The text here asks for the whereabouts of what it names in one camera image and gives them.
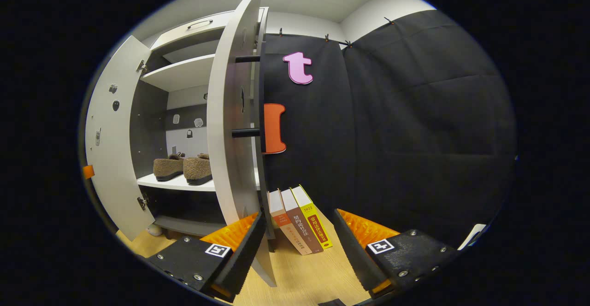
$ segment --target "black fabric backdrop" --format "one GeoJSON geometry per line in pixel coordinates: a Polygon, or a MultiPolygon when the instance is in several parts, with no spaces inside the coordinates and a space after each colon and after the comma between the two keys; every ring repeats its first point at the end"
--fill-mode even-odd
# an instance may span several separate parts
{"type": "Polygon", "coordinates": [[[334,208],[458,247],[500,209],[516,127],[493,62],[437,10],[396,19],[341,51],[334,41],[268,35],[265,102],[283,104],[284,153],[268,155],[269,189],[301,183],[334,208]],[[283,56],[303,52],[297,85],[283,56]]]}

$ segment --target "shoe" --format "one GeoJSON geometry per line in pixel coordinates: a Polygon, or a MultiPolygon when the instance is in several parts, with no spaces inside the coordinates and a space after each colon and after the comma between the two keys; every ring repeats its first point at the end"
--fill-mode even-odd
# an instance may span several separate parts
{"type": "Polygon", "coordinates": [[[166,182],[183,174],[182,157],[177,154],[171,154],[168,159],[154,159],[153,161],[153,175],[156,176],[158,182],[166,182]]]}
{"type": "Polygon", "coordinates": [[[209,155],[206,153],[184,159],[183,170],[189,185],[202,185],[213,179],[209,155]]]}

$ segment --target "wooden floor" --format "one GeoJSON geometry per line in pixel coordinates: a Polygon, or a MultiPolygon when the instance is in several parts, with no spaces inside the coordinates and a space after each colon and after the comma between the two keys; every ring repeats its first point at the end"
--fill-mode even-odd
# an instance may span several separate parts
{"type": "MultiPolygon", "coordinates": [[[[269,287],[250,268],[244,287],[232,305],[302,306],[340,299],[349,306],[370,298],[352,271],[333,225],[322,213],[319,213],[319,216],[333,247],[324,252],[301,255],[281,230],[275,230],[277,238],[271,241],[275,252],[270,254],[270,259],[277,287],[269,287]]],[[[169,241],[164,235],[154,237],[146,231],[133,242],[120,231],[117,236],[141,256],[152,256],[176,241],[169,241]]]]}

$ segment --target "open cabinet door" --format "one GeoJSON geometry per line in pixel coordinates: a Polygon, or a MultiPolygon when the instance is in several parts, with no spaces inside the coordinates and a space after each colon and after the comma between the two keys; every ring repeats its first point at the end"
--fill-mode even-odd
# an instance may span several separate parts
{"type": "Polygon", "coordinates": [[[137,200],[143,196],[129,144],[131,103],[141,75],[138,66],[150,54],[148,47],[129,37],[100,75],[86,116],[86,158],[94,168],[92,184],[105,211],[130,241],[154,222],[147,206],[137,200]]]}
{"type": "MultiPolygon", "coordinates": [[[[252,64],[236,63],[236,56],[254,53],[259,7],[260,0],[240,2],[221,35],[209,78],[207,146],[226,224],[260,211],[251,138],[232,138],[233,129],[249,128],[251,123],[248,94],[252,64]]],[[[276,286],[266,236],[252,267],[268,285],[276,286]]]]}

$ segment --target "book spine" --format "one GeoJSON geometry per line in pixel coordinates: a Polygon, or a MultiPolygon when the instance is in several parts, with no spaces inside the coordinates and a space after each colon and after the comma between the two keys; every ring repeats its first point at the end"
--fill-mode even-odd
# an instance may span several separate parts
{"type": "Polygon", "coordinates": [[[313,203],[309,203],[301,207],[301,212],[303,212],[303,216],[305,216],[305,219],[312,228],[313,234],[316,236],[316,239],[322,248],[327,249],[332,247],[330,237],[328,237],[328,234],[322,225],[322,221],[318,216],[318,210],[316,210],[316,206],[313,203]]]}
{"type": "Polygon", "coordinates": [[[297,233],[297,229],[295,229],[295,226],[289,220],[287,213],[274,216],[273,218],[281,231],[283,231],[285,236],[287,236],[287,239],[293,244],[299,253],[302,255],[312,253],[312,250],[307,247],[305,241],[301,240],[301,237],[299,237],[299,233],[297,233]]]}
{"type": "Polygon", "coordinates": [[[322,248],[322,245],[320,245],[318,239],[316,239],[316,236],[313,234],[312,228],[305,219],[303,212],[301,212],[301,208],[293,208],[289,210],[287,214],[291,219],[291,223],[295,226],[295,228],[297,228],[297,232],[299,232],[301,238],[303,238],[309,249],[312,250],[312,253],[323,252],[324,249],[322,248]]]}

